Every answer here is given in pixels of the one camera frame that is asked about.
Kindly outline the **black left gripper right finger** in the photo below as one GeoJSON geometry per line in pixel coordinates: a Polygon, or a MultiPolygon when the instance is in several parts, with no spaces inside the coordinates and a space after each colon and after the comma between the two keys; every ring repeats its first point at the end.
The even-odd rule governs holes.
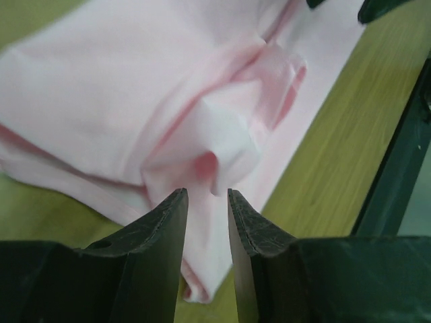
{"type": "Polygon", "coordinates": [[[430,238],[295,238],[228,191],[240,322],[429,322],[430,238]]]}

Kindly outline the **light pink t-shirt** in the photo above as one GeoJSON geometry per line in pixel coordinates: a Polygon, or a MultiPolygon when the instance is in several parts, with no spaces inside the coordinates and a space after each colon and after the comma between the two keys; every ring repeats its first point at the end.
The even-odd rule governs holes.
{"type": "Polygon", "coordinates": [[[360,1],[88,1],[1,52],[1,171],[121,225],[186,188],[185,299],[230,270],[363,33],[360,1]]]}

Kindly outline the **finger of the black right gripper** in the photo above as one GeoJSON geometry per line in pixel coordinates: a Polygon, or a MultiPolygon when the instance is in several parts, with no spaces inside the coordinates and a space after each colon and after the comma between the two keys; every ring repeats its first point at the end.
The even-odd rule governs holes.
{"type": "Polygon", "coordinates": [[[358,21],[369,24],[410,0],[364,0],[359,12],[358,21]]]}
{"type": "Polygon", "coordinates": [[[322,4],[325,0],[306,0],[306,4],[310,9],[317,8],[320,4],[322,4]]]}

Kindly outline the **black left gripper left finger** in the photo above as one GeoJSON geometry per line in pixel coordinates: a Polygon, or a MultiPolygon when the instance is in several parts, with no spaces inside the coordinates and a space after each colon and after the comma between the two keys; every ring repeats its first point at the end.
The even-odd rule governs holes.
{"type": "Polygon", "coordinates": [[[187,211],[182,188],[84,249],[3,241],[1,321],[172,322],[187,211]]]}

